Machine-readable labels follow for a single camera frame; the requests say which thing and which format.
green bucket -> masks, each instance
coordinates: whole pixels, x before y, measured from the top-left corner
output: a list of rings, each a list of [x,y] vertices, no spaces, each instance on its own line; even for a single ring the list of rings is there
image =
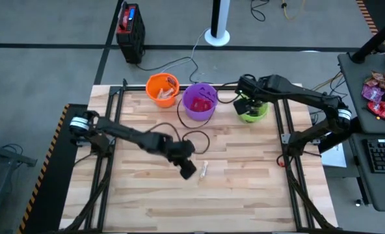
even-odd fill
[[[261,119],[263,119],[266,114],[268,113],[269,111],[269,106],[268,106],[268,103],[264,103],[261,107],[259,107],[259,110],[258,110],[258,116],[250,116],[248,114],[241,114],[239,115],[240,119],[242,119],[242,121],[246,122],[246,123],[254,123],[254,122],[257,122]]]

orange bucket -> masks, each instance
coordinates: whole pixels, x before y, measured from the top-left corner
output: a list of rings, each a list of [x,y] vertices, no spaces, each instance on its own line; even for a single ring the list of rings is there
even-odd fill
[[[163,91],[168,91],[171,88],[174,89],[172,95],[165,99],[158,99],[158,94],[163,89]],[[151,75],[148,82],[146,83],[146,94],[150,99],[154,100],[158,107],[171,107],[175,104],[175,96],[179,92],[179,83],[175,76],[169,73],[158,73]]]

concrete floor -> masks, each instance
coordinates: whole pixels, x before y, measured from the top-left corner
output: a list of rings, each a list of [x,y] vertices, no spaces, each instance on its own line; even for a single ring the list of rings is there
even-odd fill
[[[210,24],[211,1],[138,0],[146,24],[146,44],[193,45]],[[290,14],[299,1],[289,3]],[[0,0],[0,43],[104,44],[117,0]],[[231,46],[359,47],[371,33],[355,0],[307,0],[305,11],[286,21],[280,0],[261,8],[266,22],[250,15],[250,1],[233,0],[228,30]],[[87,104],[102,49],[0,48],[0,145],[17,143],[25,154],[43,159],[61,110],[67,103]],[[151,68],[190,55],[190,51],[147,51],[141,64]],[[197,51],[197,81],[225,83],[243,73],[278,73],[311,88],[338,71],[337,53],[269,51]],[[188,83],[191,63],[169,70]],[[111,50],[101,84],[144,84],[153,72],[126,64]],[[322,90],[329,92],[328,87]],[[345,85],[339,92],[347,92]],[[350,97],[344,99],[351,107]],[[3,205],[0,230],[16,230],[42,165],[15,172],[12,193]],[[347,230],[385,233],[385,213],[355,207],[360,197],[355,179],[328,180],[339,226]]]

black desk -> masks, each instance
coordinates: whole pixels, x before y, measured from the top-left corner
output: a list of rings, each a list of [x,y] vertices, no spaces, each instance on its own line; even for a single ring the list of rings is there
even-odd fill
[[[362,97],[363,82],[371,75],[371,71],[385,72],[385,55],[368,55],[362,64],[353,63],[346,54],[339,55],[338,60],[362,132],[353,134],[349,139],[359,170],[360,190],[365,201],[371,202],[376,210],[385,211],[385,174],[371,173],[368,155],[362,145],[364,139],[385,138],[385,121],[377,120],[367,110],[367,100]]]

purple bucket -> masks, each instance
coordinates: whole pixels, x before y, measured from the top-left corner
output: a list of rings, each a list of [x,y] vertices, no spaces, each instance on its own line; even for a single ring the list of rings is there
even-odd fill
[[[185,107],[187,116],[196,121],[208,120],[216,109],[217,98],[216,90],[209,84],[197,83],[189,86],[184,93],[182,93],[182,104]],[[210,100],[211,108],[203,112],[196,112],[190,109],[194,98],[202,98]]]

